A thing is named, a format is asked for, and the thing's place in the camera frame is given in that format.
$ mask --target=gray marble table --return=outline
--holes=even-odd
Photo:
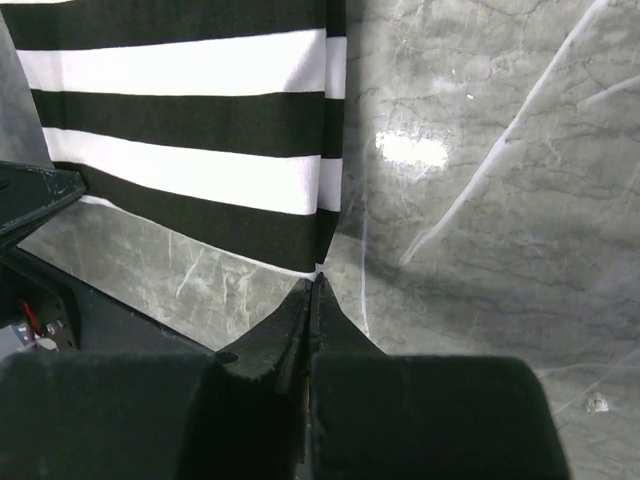
[[[640,3],[348,5],[345,312],[391,353],[523,358],[575,478],[639,479]],[[0,30],[0,155],[47,162]],[[294,283],[100,206],[23,246],[214,349]]]

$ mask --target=black and white striped fabric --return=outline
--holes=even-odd
[[[345,0],[0,0],[59,168],[298,276],[337,225]]]

